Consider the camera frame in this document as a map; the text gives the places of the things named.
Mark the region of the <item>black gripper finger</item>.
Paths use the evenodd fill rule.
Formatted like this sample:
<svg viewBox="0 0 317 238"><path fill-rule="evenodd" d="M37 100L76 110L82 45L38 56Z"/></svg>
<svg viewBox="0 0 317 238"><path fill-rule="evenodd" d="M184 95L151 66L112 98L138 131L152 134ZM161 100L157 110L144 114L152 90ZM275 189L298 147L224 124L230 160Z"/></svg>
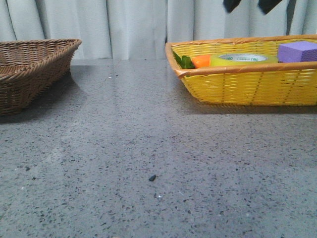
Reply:
<svg viewBox="0 0 317 238"><path fill-rule="evenodd" d="M223 0L222 4L227 13L231 13L239 4L241 0Z"/></svg>
<svg viewBox="0 0 317 238"><path fill-rule="evenodd" d="M280 2L281 0L259 0L258 8L261 10L262 14L268 14Z"/></svg>

